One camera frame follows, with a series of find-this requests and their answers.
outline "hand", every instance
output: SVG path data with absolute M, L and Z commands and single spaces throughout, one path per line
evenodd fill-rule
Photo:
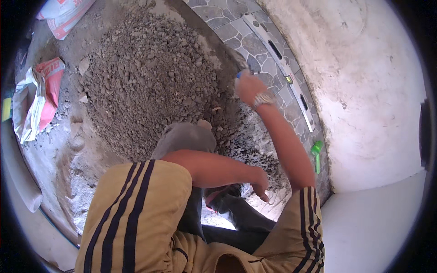
M 250 107 L 253 106 L 256 95 L 265 91 L 267 91 L 267 87 L 263 82 L 251 75 L 247 69 L 243 70 L 241 77 L 235 82 L 235 93 Z
M 257 168 L 256 173 L 257 173 L 258 180 L 255 183 L 251 183 L 250 185 L 252 186 L 255 194 L 258 195 L 262 201 L 268 203 L 269 197 L 265 193 L 267 187 L 269 186 L 267 174 L 262 168 L 260 167 L 255 167 L 255 168 Z

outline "gravel pile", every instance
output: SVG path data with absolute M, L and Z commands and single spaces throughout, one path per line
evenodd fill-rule
M 205 119 L 219 154 L 263 166 L 271 186 L 281 187 L 274 152 L 255 149 L 255 140 L 268 138 L 266 130 L 233 96 L 233 76 L 221 77 L 226 68 L 216 70 L 205 52 L 187 25 L 146 8 L 127 13 L 102 37 L 80 78 L 98 133 L 116 153 L 138 162 L 150 157 L 167 125 Z

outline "dark pants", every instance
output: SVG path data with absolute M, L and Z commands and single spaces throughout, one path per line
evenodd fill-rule
M 167 153 L 180 149 L 212 152 L 214 148 L 215 138 L 210 130 L 194 124 L 176 123 L 164 130 L 152 159 L 160 159 Z M 192 188 L 177 229 L 198 235 L 207 243 L 225 243 L 252 254 L 276 224 L 256 211 L 243 198 L 226 194 L 214 200 L 215 207 L 217 214 L 231 222 L 236 230 L 202 225 L 202 196 L 203 189 Z

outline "sleeve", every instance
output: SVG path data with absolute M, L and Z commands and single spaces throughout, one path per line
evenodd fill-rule
M 313 187 L 293 193 L 277 224 L 254 256 L 279 263 L 266 263 L 290 272 L 323 272 L 325 248 L 322 240 L 320 201 Z
M 170 162 L 109 169 L 91 202 L 75 271 L 170 272 L 171 237 L 191 188 L 189 172 Z

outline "gray stone floor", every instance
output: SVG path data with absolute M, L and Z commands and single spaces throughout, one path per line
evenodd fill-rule
M 252 71 L 259 73 L 257 77 L 275 94 L 280 111 L 289 124 L 293 126 L 315 166 L 316 158 L 311 154 L 311 147 L 318 140 L 324 141 L 319 116 L 299 64 L 272 20 L 254 0 L 185 0 L 185 2 L 214 30 L 224 43 L 244 56 Z M 316 125 L 314 132 L 309 131 L 298 101 L 291 88 L 286 84 L 287 81 L 276 62 L 261 40 L 241 18 L 246 12 L 250 12 L 267 31 L 270 40 L 291 67 L 308 107 L 311 109 Z M 325 146 L 320 153 L 317 191 L 322 203 L 331 195 L 328 156 Z

